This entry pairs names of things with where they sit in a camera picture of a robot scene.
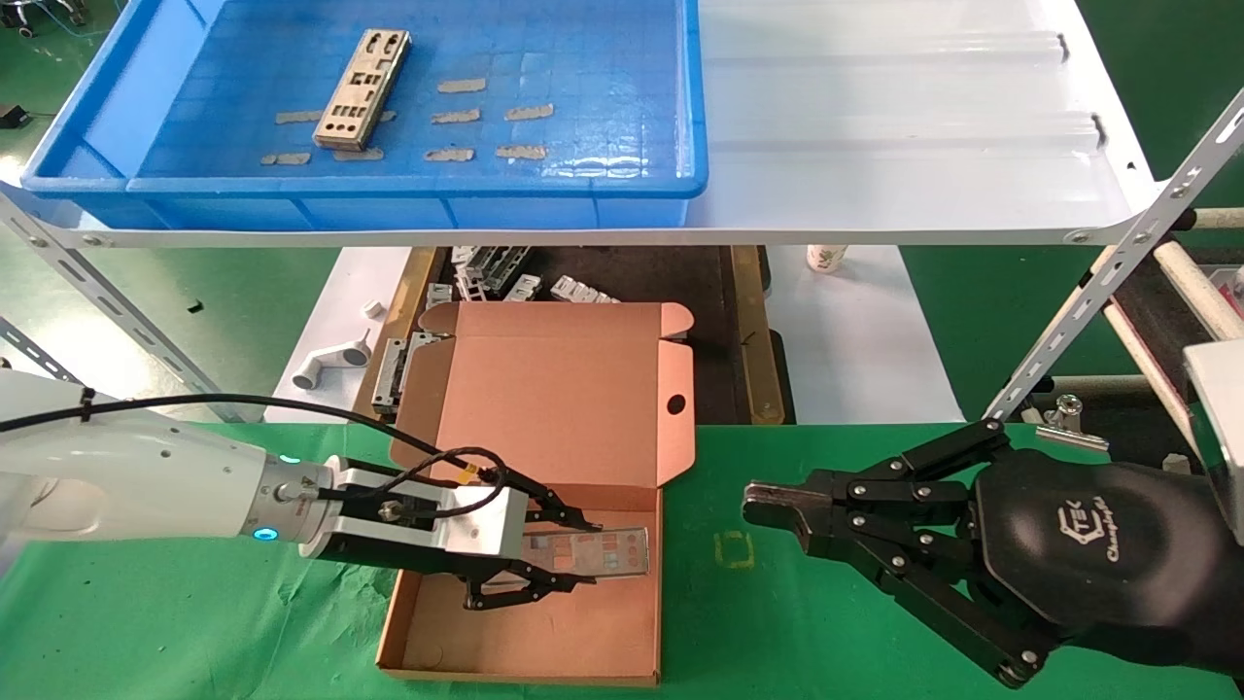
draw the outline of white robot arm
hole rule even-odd
[[[14,425],[78,407],[83,397],[90,410],[72,418]],[[490,486],[394,479],[393,470],[345,458],[318,465],[270,455],[90,398],[77,385],[0,371],[0,537],[290,542],[307,558],[455,574],[468,584],[465,607],[476,610],[595,583],[520,561],[529,520],[598,527],[508,467],[480,472]],[[531,499],[544,510],[529,513]],[[527,586],[483,593],[503,572]]]

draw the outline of box lid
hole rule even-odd
[[[680,303],[462,302],[419,318],[452,337],[414,349],[397,426],[442,449],[481,446],[580,507],[627,507],[694,461],[690,347]],[[393,460],[423,455],[394,445]],[[450,465],[432,476],[454,479]],[[637,499],[651,499],[633,494]],[[562,490],[562,497],[571,495]]]

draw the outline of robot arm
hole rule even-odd
[[[0,425],[81,399],[80,387],[0,372]],[[343,458],[318,465],[270,455],[151,412],[104,413],[0,434],[0,536],[287,542],[307,558],[458,576],[474,610],[595,583],[522,562],[522,531],[529,521],[598,526],[514,470],[501,489],[501,472],[480,475],[484,486],[394,480],[389,469]],[[525,587],[484,593],[500,573]]]
[[[1062,645],[1244,675],[1244,420],[1232,413],[1244,341],[1233,342],[1187,353],[1198,410],[1215,418],[1199,431],[1210,479],[1013,450],[989,420],[861,472],[753,482],[743,517],[851,564],[1009,688]],[[978,465],[970,487],[943,481]]]

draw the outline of metal shelf frame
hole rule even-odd
[[[1227,104],[1161,193],[1126,220],[1072,231],[883,231],[883,230],[756,230],[734,228],[631,230],[398,230],[398,231],[168,231],[113,230],[53,225],[19,206],[0,188],[0,220],[26,245],[81,291],[141,347],[160,361],[190,392],[211,393],[216,385],[138,307],[77,249],[90,247],[248,247],[248,246],[376,246],[376,245],[734,245],[734,244],[1072,244],[1107,245],[1087,281],[1076,286],[1051,320],[985,417],[1005,419],[1062,356],[1069,344],[1107,302],[1136,265],[1158,244],[1176,219],[1219,169],[1244,145],[1244,90]],[[55,216],[63,223],[63,205]],[[218,415],[240,420],[225,408]]]

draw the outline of white shelf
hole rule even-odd
[[[1049,244],[1158,193],[1074,0],[699,6],[710,174],[688,228],[101,234],[119,246]]]

